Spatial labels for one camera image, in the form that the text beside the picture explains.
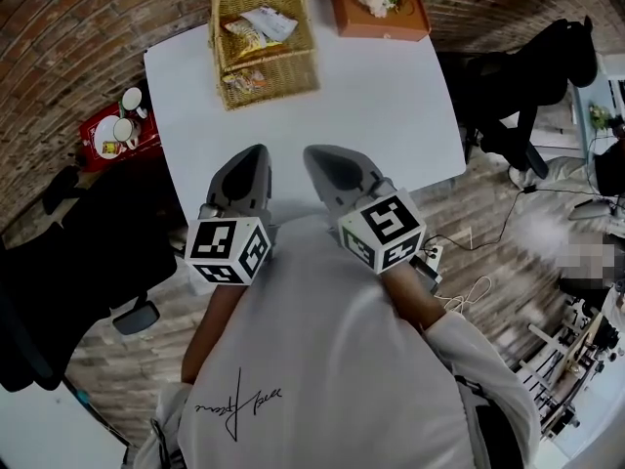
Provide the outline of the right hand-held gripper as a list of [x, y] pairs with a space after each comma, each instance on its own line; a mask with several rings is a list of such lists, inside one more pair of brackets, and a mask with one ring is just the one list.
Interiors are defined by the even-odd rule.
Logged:
[[304, 149], [319, 199], [336, 215], [341, 246], [376, 274], [416, 254], [426, 225], [405, 189], [398, 189], [364, 153], [331, 145]]

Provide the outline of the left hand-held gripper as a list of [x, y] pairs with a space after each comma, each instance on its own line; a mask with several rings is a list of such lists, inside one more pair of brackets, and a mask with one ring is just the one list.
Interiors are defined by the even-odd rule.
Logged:
[[271, 256], [270, 198], [267, 147], [255, 145], [233, 156], [213, 176], [198, 218], [189, 223], [187, 264], [210, 283], [250, 285]]

